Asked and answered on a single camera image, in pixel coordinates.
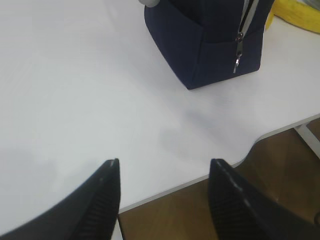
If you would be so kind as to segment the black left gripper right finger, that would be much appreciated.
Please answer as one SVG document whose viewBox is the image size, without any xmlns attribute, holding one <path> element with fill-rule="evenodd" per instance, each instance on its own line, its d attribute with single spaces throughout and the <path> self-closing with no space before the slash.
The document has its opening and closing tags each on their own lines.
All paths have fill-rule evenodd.
<svg viewBox="0 0 320 240">
<path fill-rule="evenodd" d="M 209 209 L 220 240 L 320 238 L 319 225 L 264 196 L 223 159 L 210 162 Z"/>
</svg>

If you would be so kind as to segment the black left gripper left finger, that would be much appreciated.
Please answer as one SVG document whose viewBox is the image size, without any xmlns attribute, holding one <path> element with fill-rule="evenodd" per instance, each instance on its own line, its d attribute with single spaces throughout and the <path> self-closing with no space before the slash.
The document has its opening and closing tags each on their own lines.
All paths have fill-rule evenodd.
<svg viewBox="0 0 320 240">
<path fill-rule="evenodd" d="M 120 207 L 120 162 L 106 160 L 82 185 L 2 240 L 110 240 Z"/>
</svg>

